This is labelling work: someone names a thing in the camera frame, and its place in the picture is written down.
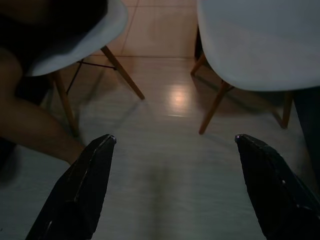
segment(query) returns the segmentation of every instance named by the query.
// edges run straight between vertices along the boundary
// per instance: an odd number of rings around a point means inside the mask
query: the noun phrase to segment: white chair
[[[203,134],[224,95],[234,86],[250,91],[288,91],[281,126],[288,126],[292,90],[320,86],[320,1],[198,0],[204,54],[223,80],[205,116]]]
[[[31,66],[27,76],[41,76],[50,74],[50,79],[55,82],[66,117],[74,136],[78,136],[78,124],[73,116],[67,93],[58,70],[84,59],[90,54],[101,49],[104,55],[119,71],[124,80],[130,85],[141,100],[145,96],[108,49],[106,44],[119,36],[128,22],[128,10],[121,0],[108,0],[107,14],[86,35],[68,39],[62,44],[46,50]]]

